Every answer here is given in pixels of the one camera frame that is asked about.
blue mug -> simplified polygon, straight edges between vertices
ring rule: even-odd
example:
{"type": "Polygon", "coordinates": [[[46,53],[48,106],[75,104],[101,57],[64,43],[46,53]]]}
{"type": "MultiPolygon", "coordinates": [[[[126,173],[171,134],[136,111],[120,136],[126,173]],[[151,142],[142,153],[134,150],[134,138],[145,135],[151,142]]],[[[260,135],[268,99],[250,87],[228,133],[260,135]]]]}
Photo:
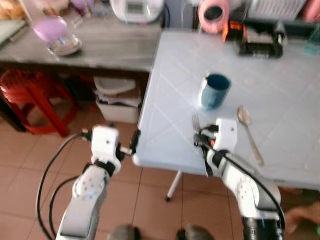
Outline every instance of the blue mug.
{"type": "Polygon", "coordinates": [[[200,105],[206,109],[211,110],[221,106],[224,102],[229,89],[231,81],[219,73],[209,73],[202,80],[199,102],[200,105]]]}

white box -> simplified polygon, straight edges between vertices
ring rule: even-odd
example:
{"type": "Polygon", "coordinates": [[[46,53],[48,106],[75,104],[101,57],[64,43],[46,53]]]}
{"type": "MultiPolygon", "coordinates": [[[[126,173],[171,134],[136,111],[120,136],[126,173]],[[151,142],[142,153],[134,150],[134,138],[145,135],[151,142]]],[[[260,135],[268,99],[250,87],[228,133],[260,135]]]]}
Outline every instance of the white box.
{"type": "Polygon", "coordinates": [[[107,121],[134,124],[138,122],[140,110],[136,107],[101,104],[95,101],[103,117],[107,121]]]}

black cable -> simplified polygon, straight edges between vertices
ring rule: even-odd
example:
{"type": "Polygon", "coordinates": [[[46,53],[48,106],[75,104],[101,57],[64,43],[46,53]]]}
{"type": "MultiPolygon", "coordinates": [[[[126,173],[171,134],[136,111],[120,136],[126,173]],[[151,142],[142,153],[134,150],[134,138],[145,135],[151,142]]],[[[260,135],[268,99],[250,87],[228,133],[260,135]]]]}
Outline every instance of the black cable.
{"type": "Polygon", "coordinates": [[[49,240],[54,240],[52,238],[52,236],[50,235],[50,233],[48,232],[46,226],[44,225],[44,222],[42,220],[42,217],[41,217],[41,214],[40,214],[40,201],[41,201],[41,193],[42,193],[42,188],[43,188],[43,185],[44,185],[44,181],[46,179],[46,176],[47,176],[47,173],[49,171],[49,168],[51,167],[51,165],[54,163],[54,161],[56,160],[56,158],[58,157],[58,155],[60,154],[60,152],[64,149],[64,147],[73,139],[77,138],[77,137],[80,137],[82,134],[79,133],[79,134],[74,134],[74,135],[71,135],[69,136],[65,141],[64,143],[60,146],[60,148],[58,149],[58,151],[54,154],[54,156],[52,157],[51,161],[49,162],[49,164],[47,165],[46,169],[44,170],[44,173],[41,177],[41,181],[40,181],[40,184],[39,184],[39,187],[38,187],[38,190],[37,190],[37,193],[36,193],[36,201],[35,201],[35,214],[36,214],[36,218],[39,222],[39,225],[43,231],[43,233],[46,235],[46,237],[49,239],[49,240]]]}
{"type": "MultiPolygon", "coordinates": [[[[205,146],[208,149],[211,149],[212,151],[214,151],[215,153],[218,153],[219,151],[214,149],[212,146],[202,142],[201,143],[203,146],[205,146]]],[[[286,227],[286,222],[285,222],[285,213],[282,210],[280,204],[278,203],[278,201],[275,199],[275,197],[272,195],[272,193],[268,190],[268,188],[266,188],[266,186],[259,180],[257,179],[254,175],[252,175],[250,172],[248,172],[246,169],[244,169],[242,166],[240,166],[238,163],[236,163],[235,161],[233,161],[232,159],[228,158],[226,155],[223,156],[227,161],[229,161],[230,163],[232,163],[233,165],[235,165],[238,169],[240,169],[241,171],[243,171],[246,175],[248,175],[250,178],[252,178],[265,192],[266,194],[271,198],[271,200],[273,201],[279,217],[280,217],[280,222],[281,222],[281,228],[282,230],[285,229],[286,227]]]]}
{"type": "Polygon", "coordinates": [[[168,24],[167,24],[167,27],[169,28],[170,27],[170,23],[171,23],[171,14],[170,14],[169,6],[168,6],[167,3],[164,3],[164,8],[168,13],[168,24]]]}
{"type": "Polygon", "coordinates": [[[74,176],[71,177],[65,181],[63,181],[62,183],[60,183],[60,185],[55,189],[54,193],[52,194],[51,200],[50,200],[50,204],[49,204],[49,224],[50,224],[50,230],[51,233],[53,234],[53,236],[57,237],[57,232],[55,231],[55,227],[54,227],[54,223],[53,223],[53,219],[52,219],[52,210],[54,207],[54,202],[55,202],[55,198],[56,195],[58,193],[58,191],[60,190],[60,188],[63,187],[63,185],[67,184],[68,182],[71,182],[73,180],[76,180],[79,176],[74,176]]]}

red stool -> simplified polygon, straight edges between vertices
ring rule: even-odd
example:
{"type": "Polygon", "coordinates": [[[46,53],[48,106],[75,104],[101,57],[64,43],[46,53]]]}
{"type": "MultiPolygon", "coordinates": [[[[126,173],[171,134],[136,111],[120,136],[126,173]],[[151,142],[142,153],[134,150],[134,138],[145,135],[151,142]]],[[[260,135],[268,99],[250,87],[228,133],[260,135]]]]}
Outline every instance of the red stool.
{"type": "Polygon", "coordinates": [[[63,85],[50,75],[40,72],[22,70],[7,70],[0,77],[0,89],[18,116],[25,128],[32,134],[47,134],[57,131],[61,137],[68,135],[67,125],[75,117],[78,105],[63,85]],[[64,119],[55,112],[50,98],[67,98],[71,109],[64,119]],[[37,107],[46,119],[49,126],[31,126],[27,116],[33,107],[37,107]]]}

rice cooker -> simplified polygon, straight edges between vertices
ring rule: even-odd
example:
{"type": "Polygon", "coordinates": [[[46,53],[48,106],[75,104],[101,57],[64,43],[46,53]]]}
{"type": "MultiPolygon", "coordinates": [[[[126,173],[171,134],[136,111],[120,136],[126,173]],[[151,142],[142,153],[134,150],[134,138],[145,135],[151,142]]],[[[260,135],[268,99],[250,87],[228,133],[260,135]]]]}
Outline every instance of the rice cooker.
{"type": "Polygon", "coordinates": [[[157,19],[165,0],[110,0],[117,18],[126,23],[150,23],[157,19]]]}

